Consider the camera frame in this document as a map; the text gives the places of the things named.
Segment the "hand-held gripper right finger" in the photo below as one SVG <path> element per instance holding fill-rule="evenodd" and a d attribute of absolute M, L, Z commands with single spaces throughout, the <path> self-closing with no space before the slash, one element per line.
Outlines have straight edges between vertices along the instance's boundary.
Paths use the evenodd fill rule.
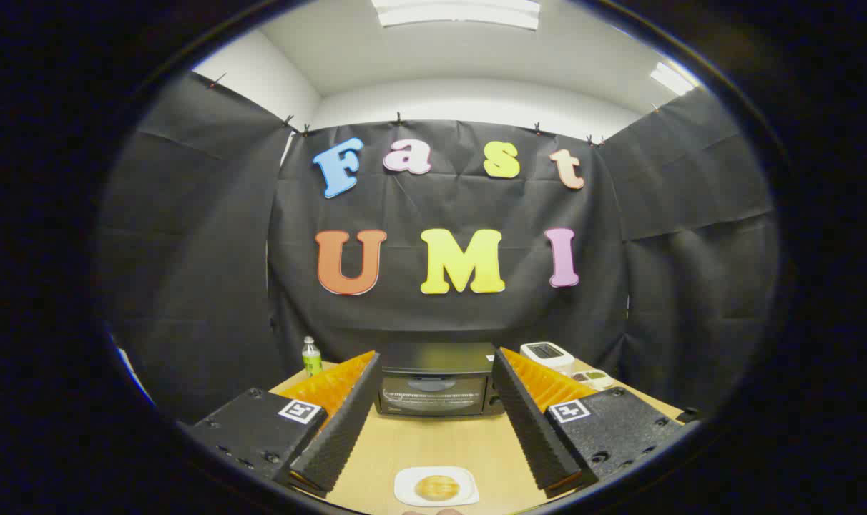
<path fill-rule="evenodd" d="M 496 350 L 492 375 L 549 498 L 618 479 L 695 429 L 627 388 L 597 391 L 506 348 Z"/>

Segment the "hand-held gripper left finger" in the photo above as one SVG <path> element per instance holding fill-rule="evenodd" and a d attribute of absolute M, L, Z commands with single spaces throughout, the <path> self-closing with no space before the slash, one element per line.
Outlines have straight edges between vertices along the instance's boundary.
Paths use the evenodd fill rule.
<path fill-rule="evenodd" d="M 280 393 L 250 388 L 186 433 L 228 465 L 315 496 L 335 488 L 381 384 L 367 352 Z"/>

